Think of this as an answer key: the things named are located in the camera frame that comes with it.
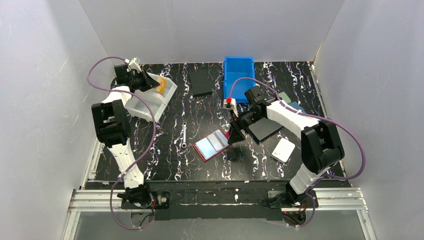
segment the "gray wall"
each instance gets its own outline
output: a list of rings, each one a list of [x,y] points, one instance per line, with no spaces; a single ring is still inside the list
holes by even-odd
[[[312,61],[344,0],[79,0],[110,56]]]
[[[94,142],[89,67],[107,56],[78,0],[0,3],[0,235],[62,237]],[[95,72],[110,83],[112,63]]]
[[[367,154],[361,187],[379,239],[423,239],[424,2],[346,0],[316,59],[329,117]],[[346,171],[359,168],[343,138]]]

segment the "orange object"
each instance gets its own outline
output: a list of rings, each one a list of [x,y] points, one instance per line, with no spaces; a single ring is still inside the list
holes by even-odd
[[[158,93],[163,94],[165,87],[167,85],[167,81],[165,79],[163,79],[161,76],[157,76],[157,80],[156,82],[158,82],[160,85],[157,86],[155,89]]]

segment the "robotic arm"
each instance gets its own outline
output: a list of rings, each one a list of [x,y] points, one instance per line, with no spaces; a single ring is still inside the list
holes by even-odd
[[[134,93],[136,90],[144,92],[160,85],[140,68],[138,58],[115,66],[114,69],[116,78],[112,82],[112,89]],[[125,172],[135,162],[130,145],[132,132],[128,120],[129,113],[125,108],[131,98],[131,94],[112,91],[105,100],[93,104],[91,111],[98,140],[112,153],[121,174],[125,174],[125,193],[119,193],[118,197],[139,207],[145,207],[152,202],[153,196],[143,173],[137,165]]]
[[[290,204],[304,201],[305,191],[345,156],[336,125],[295,113],[297,110],[288,104],[281,105],[275,97],[265,95],[259,86],[252,87],[244,94],[250,104],[249,110],[241,112],[231,98],[224,104],[225,109],[231,110],[233,118],[228,144],[244,141],[245,133],[250,132],[249,125],[261,118],[273,120],[290,130],[301,140],[302,165],[287,183],[283,198]]]

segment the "metal frame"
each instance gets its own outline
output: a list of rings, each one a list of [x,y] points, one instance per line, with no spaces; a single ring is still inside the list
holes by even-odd
[[[327,111],[321,96],[321,91],[317,76],[314,71],[314,66],[309,65],[312,74],[313,83],[317,91],[319,101],[321,103],[324,116],[327,117]],[[77,230],[78,222],[81,212],[109,212],[110,205],[110,190],[85,190],[87,181],[93,180],[96,176],[96,169],[99,163],[99,156],[102,151],[103,144],[94,140],[91,157],[85,172],[84,178],[81,183],[82,190],[75,190],[72,194],[68,216],[66,220],[65,230],[63,232],[62,240],[73,240]],[[342,161],[340,161],[343,169],[343,174],[346,176],[345,168]],[[366,240],[376,240],[376,235],[371,225],[368,216],[368,207],[365,202],[361,189],[358,187],[342,187],[342,188],[314,188],[316,197],[318,199],[319,207],[317,211],[340,211],[352,210],[358,214],[358,219],[362,227],[363,234]],[[112,207],[115,212],[149,212],[150,209],[121,209],[122,199],[117,197],[118,193],[123,193],[124,190],[114,190],[112,196]],[[295,212],[297,208],[282,208],[282,212]]]

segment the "table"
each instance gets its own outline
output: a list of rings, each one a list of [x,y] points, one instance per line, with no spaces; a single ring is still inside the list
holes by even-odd
[[[324,115],[308,62],[255,62],[254,66],[256,79],[271,85],[278,92],[285,92],[308,114]],[[233,144],[208,162],[203,162],[191,146],[216,129],[227,131],[230,127],[230,113],[222,108],[222,63],[146,64],[143,68],[147,72],[168,77],[177,84],[174,96],[157,123],[153,147],[137,164],[146,180],[290,180],[296,174],[302,164],[301,143],[285,128],[260,144],[248,136],[246,141]],[[214,86],[212,95],[192,96],[188,73],[198,70],[208,71],[209,80]],[[151,140],[152,123],[138,117],[128,117],[133,132],[131,147],[137,158]],[[187,148],[181,148],[183,122],[187,122]],[[281,138],[296,145],[285,164],[271,158],[271,153]],[[339,163],[331,171],[338,175],[343,174]],[[113,156],[107,148],[102,149],[94,180],[116,181],[119,174]]]

